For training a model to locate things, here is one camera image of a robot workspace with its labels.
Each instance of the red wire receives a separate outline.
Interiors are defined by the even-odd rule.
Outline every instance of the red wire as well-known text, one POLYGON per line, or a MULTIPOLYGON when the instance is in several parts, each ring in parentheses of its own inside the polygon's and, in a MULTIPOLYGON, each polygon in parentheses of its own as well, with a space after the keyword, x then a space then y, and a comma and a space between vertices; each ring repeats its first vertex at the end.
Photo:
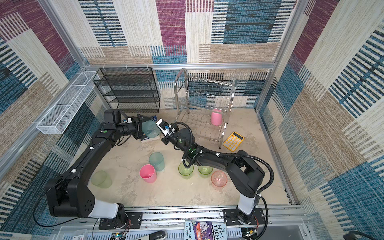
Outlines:
POLYGON ((130 230, 130 228, 131 228, 131 220, 128 219, 127 221, 129 221, 129 223, 128 223, 128 225, 125 227, 124 232, 122 232, 123 235, 125 234, 125 230, 127 230, 128 227, 129 227, 129 228, 128 228, 127 233, 129 232, 129 230, 130 230))
POLYGON ((259 221, 257 220, 257 218, 255 217, 255 215, 253 215, 253 217, 255 218, 256 222, 257 222, 257 226, 256 226, 256 229, 259 228, 259 221))

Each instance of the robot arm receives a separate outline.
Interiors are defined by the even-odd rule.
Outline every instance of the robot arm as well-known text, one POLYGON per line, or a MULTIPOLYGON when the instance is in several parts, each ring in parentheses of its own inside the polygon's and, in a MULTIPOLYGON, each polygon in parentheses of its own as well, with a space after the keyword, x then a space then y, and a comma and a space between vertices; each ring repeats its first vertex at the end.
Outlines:
MULTIPOLYGON (((117 109, 107 110, 104 113, 105 122, 101 124, 91 138, 91 143, 81 154, 77 161, 57 179, 51 179, 46 185, 46 195, 50 214, 56 217, 93 217, 109 218, 121 225, 127 221, 123 204, 108 203, 98 200, 88 189, 88 181, 110 149, 120 143, 124 136, 134 136, 135 139, 143 139, 145 135, 141 131, 142 123, 151 118, 137 115, 128 118, 121 123, 121 114, 117 109)), ((212 166, 226 171, 240 192, 238 204, 238 218, 243 224, 250 223, 252 211, 258 203, 260 192, 269 187, 273 181, 273 171, 267 163, 257 157, 248 155, 245 151, 237 154, 225 154, 214 152, 194 141, 190 128, 180 122, 169 125, 160 119, 158 127, 164 134, 161 141, 164 144, 171 142, 174 147, 183 151, 184 164, 188 167, 192 164, 200 166, 212 166), (187 128, 179 129, 178 124, 187 128), (262 162, 271 172, 270 181, 259 188, 265 176, 264 171, 254 161, 262 162)))

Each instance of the black wire shelf unit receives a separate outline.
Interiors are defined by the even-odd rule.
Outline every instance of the black wire shelf unit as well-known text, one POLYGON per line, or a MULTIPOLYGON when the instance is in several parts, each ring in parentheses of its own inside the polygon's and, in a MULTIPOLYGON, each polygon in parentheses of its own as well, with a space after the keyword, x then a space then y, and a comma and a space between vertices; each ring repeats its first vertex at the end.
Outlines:
POLYGON ((124 113, 158 113, 159 91, 152 68, 100 68, 93 82, 113 109, 124 113))

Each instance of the metal wire rack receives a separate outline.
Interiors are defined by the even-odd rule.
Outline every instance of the metal wire rack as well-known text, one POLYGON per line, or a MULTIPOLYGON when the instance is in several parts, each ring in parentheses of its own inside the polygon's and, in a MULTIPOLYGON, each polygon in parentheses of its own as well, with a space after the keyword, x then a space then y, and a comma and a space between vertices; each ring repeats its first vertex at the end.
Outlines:
POLYGON ((99 76, 94 71, 85 71, 79 74, 36 128, 43 134, 63 134, 94 88, 92 80, 98 79, 99 76))
POLYGON ((125 113, 159 112, 152 68, 100 68, 97 75, 94 83, 111 108, 125 113))
POLYGON ((188 75, 181 69, 174 81, 176 121, 188 124, 194 135, 217 141, 221 148, 235 96, 237 79, 216 81, 188 75), (220 125, 211 124, 212 113, 222 115, 220 125))

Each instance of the white mesh wall basket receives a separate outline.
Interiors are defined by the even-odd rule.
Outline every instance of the white mesh wall basket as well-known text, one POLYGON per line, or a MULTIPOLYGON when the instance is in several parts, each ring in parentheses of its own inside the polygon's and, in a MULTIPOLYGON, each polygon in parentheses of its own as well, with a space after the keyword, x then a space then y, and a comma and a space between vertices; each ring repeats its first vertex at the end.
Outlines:
POLYGON ((99 80, 95 71, 80 73, 55 105, 37 124, 43 134, 63 134, 73 117, 94 87, 94 80, 99 80))

